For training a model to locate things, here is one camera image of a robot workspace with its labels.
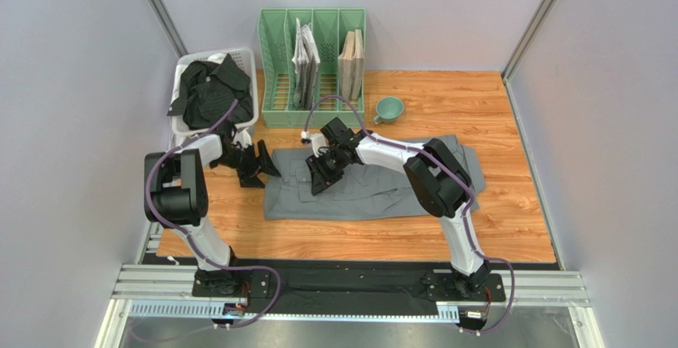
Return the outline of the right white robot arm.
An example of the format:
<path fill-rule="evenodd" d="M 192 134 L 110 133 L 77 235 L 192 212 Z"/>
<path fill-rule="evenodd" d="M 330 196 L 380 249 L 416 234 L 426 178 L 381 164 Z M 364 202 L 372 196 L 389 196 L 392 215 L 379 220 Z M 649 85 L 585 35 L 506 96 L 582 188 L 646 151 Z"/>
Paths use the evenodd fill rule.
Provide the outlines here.
<path fill-rule="evenodd" d="M 351 165 L 378 166 L 403 174 L 417 202 L 441 225 L 450 264 L 458 275 L 456 290 L 468 297 L 485 286 L 490 270 L 470 218 L 475 202 L 472 179 L 442 140 L 396 141 L 372 131 L 355 132 L 338 118 L 318 133 L 302 131 L 301 139 L 313 150 L 306 159 L 313 195 L 338 183 Z"/>

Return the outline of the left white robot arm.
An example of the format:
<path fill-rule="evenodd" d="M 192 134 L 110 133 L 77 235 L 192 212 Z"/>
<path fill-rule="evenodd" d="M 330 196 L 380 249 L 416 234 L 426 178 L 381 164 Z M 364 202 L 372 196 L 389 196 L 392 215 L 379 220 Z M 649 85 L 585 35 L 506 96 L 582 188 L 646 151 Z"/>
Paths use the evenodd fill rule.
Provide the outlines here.
<path fill-rule="evenodd" d="M 196 257 L 198 291 L 246 295 L 247 277 L 234 268 L 235 253 L 208 219 L 204 168 L 219 165 L 232 168 L 243 188 L 264 188 L 261 174 L 281 175 L 265 142 L 253 142 L 248 131 L 227 120 L 182 147 L 145 157 L 144 210 L 149 221 L 171 229 Z"/>

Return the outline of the grey long sleeve shirt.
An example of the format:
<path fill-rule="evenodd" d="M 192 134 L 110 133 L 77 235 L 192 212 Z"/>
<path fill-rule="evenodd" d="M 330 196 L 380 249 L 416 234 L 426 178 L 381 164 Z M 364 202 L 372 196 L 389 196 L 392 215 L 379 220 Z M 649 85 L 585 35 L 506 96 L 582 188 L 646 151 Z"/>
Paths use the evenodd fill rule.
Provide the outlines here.
<path fill-rule="evenodd" d="M 263 216 L 273 220 L 363 221 L 427 215 L 404 174 L 380 166 L 352 164 L 327 190 L 311 194 L 308 148 L 276 149 L 279 178 L 268 178 Z"/>

